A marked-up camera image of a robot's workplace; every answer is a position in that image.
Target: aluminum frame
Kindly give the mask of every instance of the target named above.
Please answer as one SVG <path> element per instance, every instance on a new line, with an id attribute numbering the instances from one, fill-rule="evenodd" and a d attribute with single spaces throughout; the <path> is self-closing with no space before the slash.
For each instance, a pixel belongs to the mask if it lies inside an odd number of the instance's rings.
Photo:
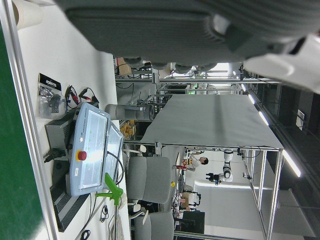
<path id="1" fill-rule="evenodd" d="M 44 223 L 49 239 L 58 240 L 58 226 L 43 167 L 43 156 L 11 0 L 0 0 L 0 21 Z"/>

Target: gray cylinder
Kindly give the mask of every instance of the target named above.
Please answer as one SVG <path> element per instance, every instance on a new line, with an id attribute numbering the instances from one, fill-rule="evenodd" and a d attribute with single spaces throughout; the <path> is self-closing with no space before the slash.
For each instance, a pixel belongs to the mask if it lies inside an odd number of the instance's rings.
<path id="1" fill-rule="evenodd" d="M 108 104 L 105 112 L 110 114 L 111 120 L 153 121 L 155 117 L 155 107 L 151 104 L 139 106 Z"/>

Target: white backdrop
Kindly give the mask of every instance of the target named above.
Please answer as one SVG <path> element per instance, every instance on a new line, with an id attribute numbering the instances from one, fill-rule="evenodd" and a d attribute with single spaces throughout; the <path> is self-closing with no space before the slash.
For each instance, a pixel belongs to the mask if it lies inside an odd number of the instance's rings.
<path id="1" fill-rule="evenodd" d="M 283 146 L 246 95 L 177 94 L 148 127 L 143 143 L 185 146 Z"/>

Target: person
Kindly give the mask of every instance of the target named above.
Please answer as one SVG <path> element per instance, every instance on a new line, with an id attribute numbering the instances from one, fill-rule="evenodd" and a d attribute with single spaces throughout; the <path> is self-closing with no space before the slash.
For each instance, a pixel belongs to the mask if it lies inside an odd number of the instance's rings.
<path id="1" fill-rule="evenodd" d="M 196 168 L 200 165 L 207 165 L 209 163 L 209 160 L 207 157 L 202 156 L 199 159 L 195 157 L 195 155 L 200 155 L 200 152 L 191 153 L 189 158 L 189 165 L 187 167 L 190 171 L 195 171 Z"/>

